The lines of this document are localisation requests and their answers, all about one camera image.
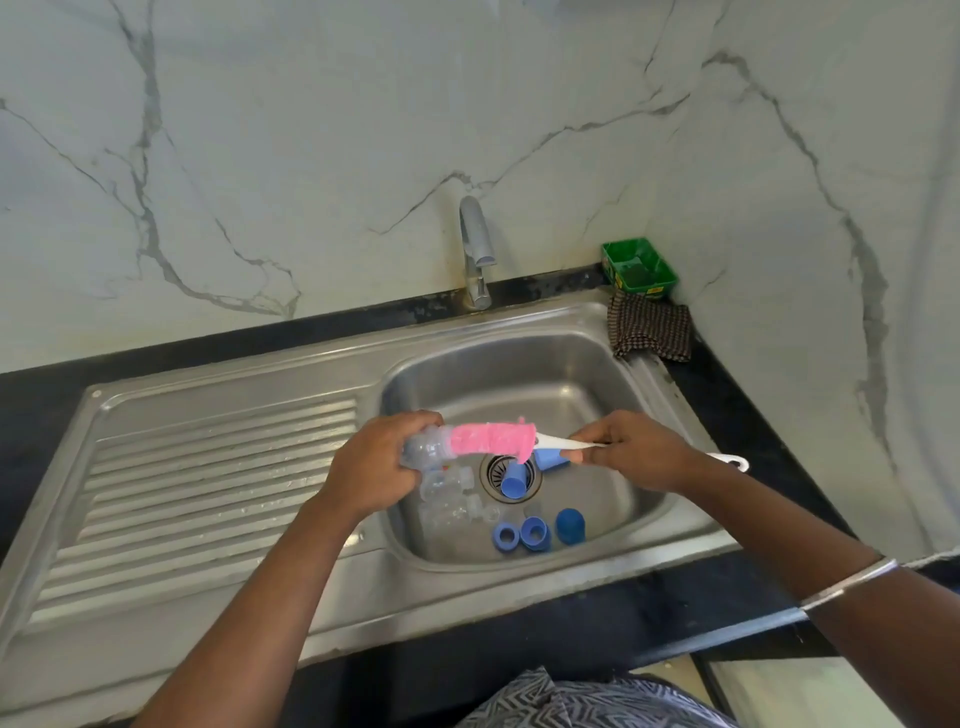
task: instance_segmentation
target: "granite countertop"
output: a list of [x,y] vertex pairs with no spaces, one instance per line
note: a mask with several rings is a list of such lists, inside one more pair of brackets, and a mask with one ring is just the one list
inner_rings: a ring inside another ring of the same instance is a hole
[[[499,307],[604,283],[599,266],[590,266],[500,281],[491,293]],[[447,291],[0,375],[2,553],[86,386],[465,313],[463,292]],[[721,451],[747,457],[759,480],[849,532],[702,342],[689,363],[667,367]],[[744,553],[725,553],[305,667],[281,725],[455,719],[527,667],[595,678],[802,618]],[[381,686],[376,699],[371,682]]]

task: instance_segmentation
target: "brown cloth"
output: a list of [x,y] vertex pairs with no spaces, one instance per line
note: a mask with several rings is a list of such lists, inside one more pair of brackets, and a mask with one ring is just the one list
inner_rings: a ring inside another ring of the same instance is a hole
[[651,301],[619,288],[607,309],[607,335],[618,358],[651,349],[664,359],[689,361],[693,319],[685,305]]

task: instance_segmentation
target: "person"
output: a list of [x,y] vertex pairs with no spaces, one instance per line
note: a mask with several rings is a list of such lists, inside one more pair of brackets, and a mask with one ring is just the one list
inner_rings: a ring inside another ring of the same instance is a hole
[[[148,702],[135,728],[274,725],[344,541],[364,518],[417,487],[420,474],[399,465],[402,443],[442,423],[436,412],[405,413],[374,419],[350,438],[323,488]],[[572,437],[608,444],[565,452],[572,462],[612,468],[638,487],[689,498],[798,601],[829,593],[879,560],[869,546],[643,414],[613,412]],[[809,615],[906,726],[960,725],[960,596],[909,569],[892,569],[861,579]],[[542,669],[521,675],[462,723],[504,724],[733,726],[668,684],[643,678],[554,683]]]

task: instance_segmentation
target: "silver faucet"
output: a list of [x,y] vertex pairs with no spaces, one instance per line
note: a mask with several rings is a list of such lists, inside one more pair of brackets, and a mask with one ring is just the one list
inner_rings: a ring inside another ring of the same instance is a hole
[[496,265],[496,258],[493,257],[487,221],[475,197],[465,197],[460,201],[460,236],[464,242],[468,303],[472,308],[482,311],[490,308],[492,303],[487,282],[483,280],[483,269],[488,265]]

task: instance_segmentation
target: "sink drain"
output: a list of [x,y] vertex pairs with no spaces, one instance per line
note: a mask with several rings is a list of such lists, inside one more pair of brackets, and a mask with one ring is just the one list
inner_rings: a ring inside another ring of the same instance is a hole
[[480,463],[480,483],[487,493],[501,503],[522,503],[524,500],[529,500],[537,494],[543,480],[543,475],[537,466],[534,465],[534,461],[527,460],[527,462],[524,463],[527,476],[526,494],[519,498],[504,496],[503,491],[500,490],[500,485],[503,483],[503,476],[507,471],[507,466],[514,462],[514,460],[515,459],[509,455],[487,455],[487,457],[483,459],[483,462]]

